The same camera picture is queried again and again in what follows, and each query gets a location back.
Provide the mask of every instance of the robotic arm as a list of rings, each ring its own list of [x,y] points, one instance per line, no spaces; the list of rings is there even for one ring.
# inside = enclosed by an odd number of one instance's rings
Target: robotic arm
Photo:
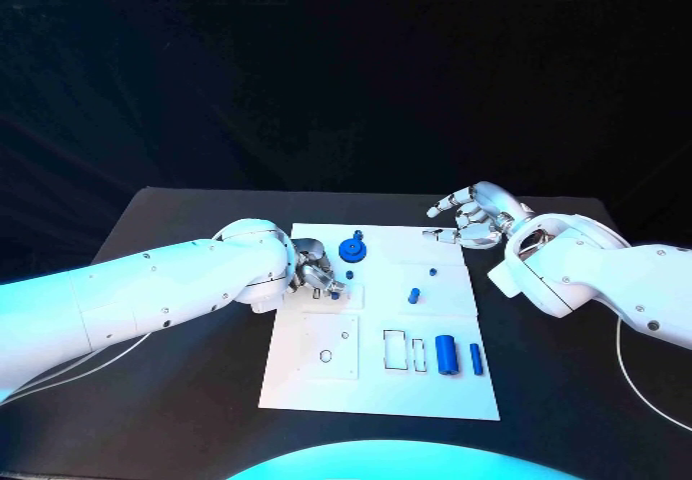
[[[324,247],[266,220],[233,222],[212,240],[0,286],[0,402],[43,371],[230,301],[255,313],[307,284],[341,292]]]
[[[457,229],[428,230],[432,240],[494,247],[507,237],[504,260],[488,272],[507,297],[526,295],[561,318],[588,300],[604,303],[641,333],[692,348],[692,252],[667,245],[631,247],[581,215],[537,215],[494,184],[478,182],[428,210],[458,206]]]

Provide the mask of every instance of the cable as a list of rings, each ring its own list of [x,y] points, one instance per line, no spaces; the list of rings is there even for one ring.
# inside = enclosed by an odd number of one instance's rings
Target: cable
[[[96,350],[96,351],[91,352],[80,360],[78,360],[72,365],[69,365],[69,367],[66,367],[60,371],[52,373],[47,377],[39,378],[39,380],[36,380],[31,383],[27,383],[23,387],[18,387],[14,390],[14,392],[11,392],[11,394],[16,395],[18,392],[23,392],[27,388],[34,387],[36,385],[39,385],[39,383],[43,383],[46,380],[50,380],[52,378],[54,378],[57,375],[62,375],[65,372],[72,370],[78,365],[80,365],[86,360],[89,360],[89,358],[92,358],[103,350],[105,350],[105,348],[101,348],[101,350]]]
[[[106,367],[115,360],[118,360],[118,358],[122,358],[125,356],[127,353],[129,353],[134,348],[137,347],[137,345],[147,339],[147,337],[151,335],[151,333],[147,333],[141,339],[137,341],[137,343],[116,356],[114,357],[111,360],[108,360],[102,365],[99,365],[96,368],[91,369],[88,372],[83,372],[82,374],[79,374],[76,377],[72,377],[72,378],[67,378],[66,380],[62,380],[56,383],[52,383],[50,385],[44,385],[43,387],[39,387],[33,390],[29,390],[27,392],[21,393],[20,395],[17,395],[16,397],[10,398],[8,400],[5,400],[4,402],[0,403],[0,407],[3,405],[7,405],[10,402],[13,402],[14,400],[18,400],[21,397],[26,397],[27,395],[30,395],[31,393],[36,393],[36,392],[40,392],[42,390],[46,390],[47,388],[52,388],[52,387],[56,387],[57,385],[63,385],[65,383],[67,382],[72,382],[73,380],[78,380],[79,378],[85,377],[86,375],[89,375],[91,373],[93,373],[95,371],[101,370],[103,367]]]
[[[653,405],[651,402],[646,399],[646,397],[641,395],[641,392],[637,390],[637,387],[634,386],[634,383],[631,383],[630,376],[627,375],[627,370],[624,369],[624,363],[622,363],[622,354],[620,352],[620,326],[622,324],[622,319],[621,317],[617,317],[617,333],[615,333],[615,352],[617,352],[617,363],[620,363],[620,370],[622,371],[624,379],[627,380],[627,383],[630,384],[631,389],[634,390],[634,393],[638,395],[638,398],[641,401],[648,405],[648,408],[670,422],[673,422],[679,427],[682,427],[684,430],[692,432],[692,427],[687,427],[682,422],[679,422],[674,418],[669,417]]]

